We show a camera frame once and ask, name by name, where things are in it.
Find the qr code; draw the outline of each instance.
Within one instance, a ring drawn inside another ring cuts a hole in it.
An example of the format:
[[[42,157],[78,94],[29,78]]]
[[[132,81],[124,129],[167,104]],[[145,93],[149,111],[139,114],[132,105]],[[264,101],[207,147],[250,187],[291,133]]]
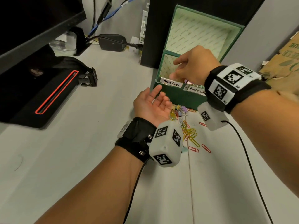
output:
[[[168,128],[168,126],[158,129],[155,138],[166,135],[167,128]]]
[[[123,126],[123,128],[121,129],[121,132],[123,132],[123,131],[127,128],[127,126],[128,126],[128,124],[125,124],[125,125]]]
[[[178,147],[180,147],[181,136],[178,134],[178,132],[176,130],[173,131],[172,139],[178,145]]]
[[[214,90],[213,94],[218,97],[220,100],[222,100],[227,93],[227,90],[224,89],[221,85],[218,84],[216,89]]]
[[[153,157],[158,161],[160,165],[172,164],[171,160],[167,157],[166,154],[156,155]]]
[[[210,119],[209,115],[207,114],[206,111],[204,111],[203,113],[201,113],[202,118],[204,119],[204,121],[207,121]]]
[[[244,67],[244,66],[236,67],[236,69],[238,69],[239,71],[241,71],[245,75],[248,75],[248,74],[253,72],[253,71],[251,71],[250,69],[248,69],[247,67]]]
[[[232,71],[228,75],[224,76],[223,79],[229,82],[230,84],[234,85],[238,81],[240,81],[244,76],[236,71]]]

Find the person's left arm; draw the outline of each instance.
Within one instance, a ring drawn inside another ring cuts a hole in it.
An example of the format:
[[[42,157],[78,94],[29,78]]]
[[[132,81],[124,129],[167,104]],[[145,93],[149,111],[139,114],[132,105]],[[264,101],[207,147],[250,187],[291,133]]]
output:
[[[142,91],[134,101],[136,117],[156,127],[167,121],[172,103],[158,85]],[[57,201],[35,224],[123,223],[143,162],[116,146],[82,181]]]

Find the person's left hand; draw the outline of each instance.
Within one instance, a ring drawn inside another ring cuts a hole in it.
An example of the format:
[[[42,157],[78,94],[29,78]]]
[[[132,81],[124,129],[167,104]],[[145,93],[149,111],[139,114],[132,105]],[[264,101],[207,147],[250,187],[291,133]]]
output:
[[[156,86],[150,93],[149,87],[142,91],[134,100],[135,117],[141,117],[154,124],[156,127],[160,123],[169,120],[172,103],[164,92],[160,92],[161,85]]]

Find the wall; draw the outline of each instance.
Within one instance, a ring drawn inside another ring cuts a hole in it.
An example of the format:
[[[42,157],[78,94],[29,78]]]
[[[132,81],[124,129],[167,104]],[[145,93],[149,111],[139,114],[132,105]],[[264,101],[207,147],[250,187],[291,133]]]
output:
[[[223,60],[257,70],[299,30],[299,0],[265,0]]]
[[[112,0],[110,12],[118,8],[124,0]],[[131,41],[132,36],[140,37],[142,11],[149,0],[134,0],[122,7],[111,19],[100,24],[96,31],[98,34],[121,34],[127,41]],[[93,19],[93,0],[82,0],[87,19],[79,24],[84,33],[91,30]],[[101,14],[106,0],[96,0],[96,20]]]

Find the plastic buckle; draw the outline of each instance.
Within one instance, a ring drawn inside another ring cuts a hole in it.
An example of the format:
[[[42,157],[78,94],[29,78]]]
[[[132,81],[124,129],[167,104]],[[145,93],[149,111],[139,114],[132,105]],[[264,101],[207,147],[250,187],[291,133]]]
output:
[[[78,82],[81,86],[97,86],[97,73],[94,68],[91,72],[87,71],[85,74],[80,74]]]

